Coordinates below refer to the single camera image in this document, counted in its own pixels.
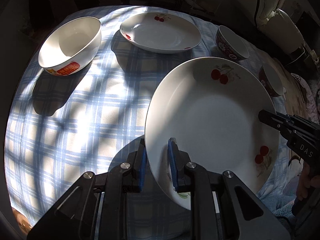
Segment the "white cherry plate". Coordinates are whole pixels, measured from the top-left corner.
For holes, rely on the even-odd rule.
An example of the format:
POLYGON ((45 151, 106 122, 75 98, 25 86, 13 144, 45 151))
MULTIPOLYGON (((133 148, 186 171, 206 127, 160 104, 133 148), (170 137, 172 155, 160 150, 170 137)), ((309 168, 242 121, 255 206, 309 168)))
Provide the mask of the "white cherry plate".
POLYGON ((160 12, 132 16, 120 25, 119 31, 138 48, 160 54, 191 50, 202 38, 199 29, 190 21, 160 12))
POLYGON ((170 71, 156 88, 146 116, 150 170, 162 191, 190 209, 190 194, 177 193, 168 161, 168 141, 206 170, 233 171, 257 193, 277 158, 279 132, 259 121, 274 104, 260 81, 241 65, 199 57, 170 71))

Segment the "small red patterned bowl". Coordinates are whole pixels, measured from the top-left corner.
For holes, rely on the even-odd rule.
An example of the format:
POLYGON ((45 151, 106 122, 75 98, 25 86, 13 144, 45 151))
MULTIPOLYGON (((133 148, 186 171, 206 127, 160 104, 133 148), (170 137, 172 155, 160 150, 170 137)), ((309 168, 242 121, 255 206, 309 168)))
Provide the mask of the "small red patterned bowl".
POLYGON ((218 27, 215 42, 219 50, 230 60, 241 61, 249 58, 248 49, 241 37, 224 25, 218 27))

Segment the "blue plaid tablecloth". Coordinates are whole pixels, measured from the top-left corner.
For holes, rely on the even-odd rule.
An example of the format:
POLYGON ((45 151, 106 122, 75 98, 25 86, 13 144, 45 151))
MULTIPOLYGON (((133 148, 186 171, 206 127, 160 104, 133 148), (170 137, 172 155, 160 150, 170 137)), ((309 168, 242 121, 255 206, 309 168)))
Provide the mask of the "blue plaid tablecloth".
POLYGON ((94 16, 102 41, 90 66, 67 77, 41 69, 34 56, 12 102, 5 135, 5 175, 11 204, 35 224, 85 171, 103 173, 135 147, 161 79, 180 63, 217 56, 217 26, 183 14, 201 43, 180 54, 139 49, 119 31, 121 22, 154 7, 114 6, 68 16, 94 16))

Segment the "large white bowl orange label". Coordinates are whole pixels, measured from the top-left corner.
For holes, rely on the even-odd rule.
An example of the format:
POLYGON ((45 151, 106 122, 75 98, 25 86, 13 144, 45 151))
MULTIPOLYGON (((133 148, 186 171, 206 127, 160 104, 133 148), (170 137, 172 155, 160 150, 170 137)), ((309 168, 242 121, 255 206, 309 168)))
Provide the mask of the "large white bowl orange label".
POLYGON ((101 44, 101 22, 91 16, 71 20, 45 40, 39 65, 53 76, 69 76, 86 67, 101 44))

